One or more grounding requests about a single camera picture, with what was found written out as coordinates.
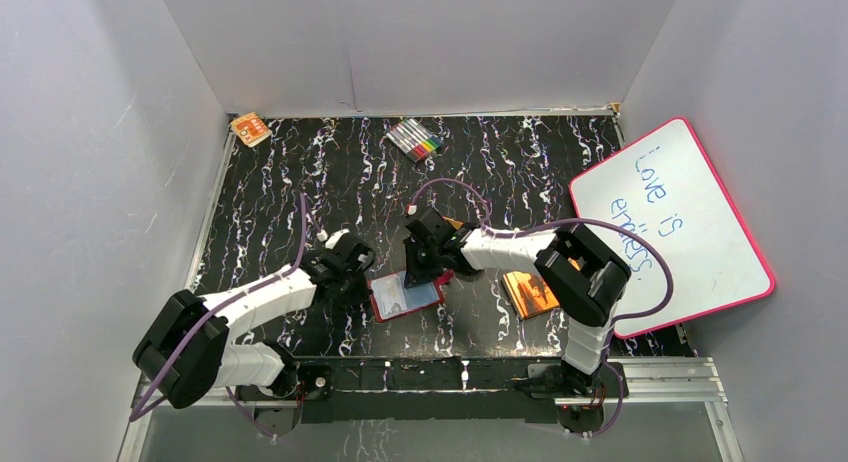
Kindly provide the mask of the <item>red leather card holder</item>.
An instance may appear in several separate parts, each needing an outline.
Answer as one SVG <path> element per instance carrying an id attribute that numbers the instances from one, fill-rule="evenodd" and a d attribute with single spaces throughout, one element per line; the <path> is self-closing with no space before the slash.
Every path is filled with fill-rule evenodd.
<path id="1" fill-rule="evenodd" d="M 433 282 L 405 287 L 405 275 L 405 271 L 400 271 L 368 281 L 370 301 L 377 322 L 384 323 L 442 304 L 442 287 L 454 278 L 454 273 L 448 270 Z"/>

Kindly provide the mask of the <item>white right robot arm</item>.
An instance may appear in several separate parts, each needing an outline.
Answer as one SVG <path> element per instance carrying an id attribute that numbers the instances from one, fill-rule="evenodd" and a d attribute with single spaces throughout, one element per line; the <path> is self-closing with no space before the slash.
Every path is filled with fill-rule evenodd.
<path id="1" fill-rule="evenodd" d="M 475 277 L 502 270 L 540 278 L 569 319 L 565 387 L 587 396 L 601 385 L 605 340 L 631 271 L 584 223 L 521 235 L 410 206 L 405 227 L 406 286 L 433 282 L 448 271 Z"/>

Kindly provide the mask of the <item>yellow oval tray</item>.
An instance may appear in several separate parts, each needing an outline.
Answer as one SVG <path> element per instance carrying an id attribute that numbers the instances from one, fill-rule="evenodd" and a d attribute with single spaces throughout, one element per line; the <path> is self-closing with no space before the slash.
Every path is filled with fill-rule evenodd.
<path id="1" fill-rule="evenodd" d="M 453 218 L 450 218 L 450 217 L 444 217 L 443 220 L 444 220 L 445 224 L 447 226 L 449 226 L 453 232 L 460 232 L 460 231 L 465 230 L 469 227 L 469 224 L 467 222 L 456 220 L 456 219 L 453 219 Z"/>

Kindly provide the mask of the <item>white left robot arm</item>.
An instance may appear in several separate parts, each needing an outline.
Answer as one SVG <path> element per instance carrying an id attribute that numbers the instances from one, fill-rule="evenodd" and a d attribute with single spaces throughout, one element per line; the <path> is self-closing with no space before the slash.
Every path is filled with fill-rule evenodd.
<path id="1" fill-rule="evenodd" d="M 252 330 L 319 303 L 361 296 L 375 251 L 347 229 L 256 281 L 224 292 L 174 293 L 132 354 L 168 403 L 182 409 L 210 390 L 261 387 L 286 398 L 300 384 L 299 363 L 275 341 L 246 343 Z"/>

